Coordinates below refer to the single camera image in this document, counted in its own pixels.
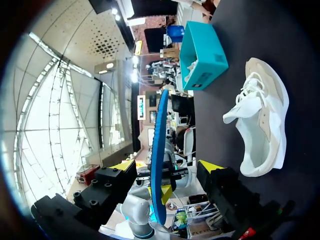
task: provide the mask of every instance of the ceiling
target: ceiling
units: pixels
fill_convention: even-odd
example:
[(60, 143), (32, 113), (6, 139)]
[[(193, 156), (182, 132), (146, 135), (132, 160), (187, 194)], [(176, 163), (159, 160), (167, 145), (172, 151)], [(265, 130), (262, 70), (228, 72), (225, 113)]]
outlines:
[(31, 31), (90, 73), (131, 55), (111, 10), (96, 14), (88, 0), (56, 0)]

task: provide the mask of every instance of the white cable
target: white cable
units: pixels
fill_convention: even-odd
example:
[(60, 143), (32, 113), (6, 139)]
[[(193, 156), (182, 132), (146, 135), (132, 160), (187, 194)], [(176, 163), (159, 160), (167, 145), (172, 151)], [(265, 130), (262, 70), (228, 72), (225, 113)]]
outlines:
[(180, 197), (178, 197), (178, 196), (175, 194), (174, 191), (173, 191), (172, 193), (173, 193), (173, 195), (174, 195), (177, 199), (179, 199), (180, 203), (182, 204), (182, 206), (178, 206), (176, 203), (175, 203), (175, 205), (176, 205), (178, 208), (182, 209), (182, 208), (184, 207), (184, 203), (181, 201)]
[(165, 233), (165, 234), (170, 234), (170, 235), (176, 235), (176, 236), (179, 236), (180, 237), (180, 234), (177, 234), (177, 233), (173, 233), (173, 232), (169, 232), (169, 231), (162, 231), (162, 230), (159, 230), (159, 229), (156, 229), (154, 226), (152, 226), (152, 221), (151, 221), (151, 216), (154, 214), (155, 212), (152, 212), (151, 214), (150, 214), (150, 216), (149, 216), (149, 219), (148, 219), (148, 224), (149, 224), (149, 226), (153, 229), (153, 230), (155, 230), (155, 231), (158, 231), (158, 232), (160, 232), (160, 233)]

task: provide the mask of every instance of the white chair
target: white chair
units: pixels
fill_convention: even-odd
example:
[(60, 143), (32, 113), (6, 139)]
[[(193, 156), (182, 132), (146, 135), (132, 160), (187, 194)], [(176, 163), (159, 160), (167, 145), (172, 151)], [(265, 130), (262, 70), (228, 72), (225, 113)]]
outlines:
[(184, 143), (183, 143), (183, 155), (187, 157), (187, 161), (181, 165), (181, 167), (187, 166), (188, 163), (192, 165), (196, 164), (196, 158), (192, 157), (196, 151), (192, 151), (194, 148), (194, 129), (196, 126), (189, 127), (184, 132)]
[(175, 77), (175, 86), (176, 86), (176, 90), (180, 93), (184, 92), (184, 87), (183, 87), (182, 81), (183, 81), (183, 79), (182, 79), (181, 73), (177, 74)]

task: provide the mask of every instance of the bolt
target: bolt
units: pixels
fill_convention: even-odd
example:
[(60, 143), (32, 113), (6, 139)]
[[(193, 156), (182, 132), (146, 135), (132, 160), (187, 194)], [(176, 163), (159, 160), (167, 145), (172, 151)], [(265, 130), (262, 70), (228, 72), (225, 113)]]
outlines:
[(105, 185), (104, 185), (106, 188), (109, 188), (112, 186), (112, 184), (110, 182), (107, 182)]
[(97, 201), (97, 200), (90, 200), (90, 201), (89, 201), (89, 204), (90, 204), (91, 207), (97, 207), (97, 206), (99, 206), (99, 201)]
[(73, 193), (73, 197), (74, 197), (75, 199), (79, 199), (79, 198), (81, 197), (81, 192), (79, 192), (79, 191), (74, 192), (74, 193)]
[(96, 185), (98, 183), (98, 180), (97, 179), (92, 179), (91, 183), (92, 183), (92, 185)]

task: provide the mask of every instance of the machine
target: machine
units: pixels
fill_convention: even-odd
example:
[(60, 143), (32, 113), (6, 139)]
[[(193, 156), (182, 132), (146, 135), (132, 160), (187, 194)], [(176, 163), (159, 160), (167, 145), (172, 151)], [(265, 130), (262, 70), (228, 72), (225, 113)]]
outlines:
[[(174, 167), (174, 156), (166, 141), (167, 101), (168, 91), (165, 90), (157, 111), (151, 162), (145, 172), (137, 174), (134, 160), (113, 167), (103, 166), (94, 173), (94, 179), (84, 191), (73, 194), (74, 204), (58, 194), (53, 198), (45, 196), (34, 203), (31, 212), (50, 239), (114, 239), (98, 231), (115, 209), (128, 218), (119, 226), (121, 232), (131, 231), (135, 239), (171, 239), (171, 233), (163, 227), (167, 217), (165, 205), (188, 168)], [(262, 206), (259, 194), (242, 185), (231, 168), (200, 160), (196, 176), (209, 202), (216, 205), (224, 221), (233, 229), (230, 239), (271, 239), (270, 235), (286, 221), (294, 208), (292, 201), (283, 208), (275, 201)], [(132, 187), (139, 181), (149, 182)], [(150, 223), (149, 200), (157, 228)]]

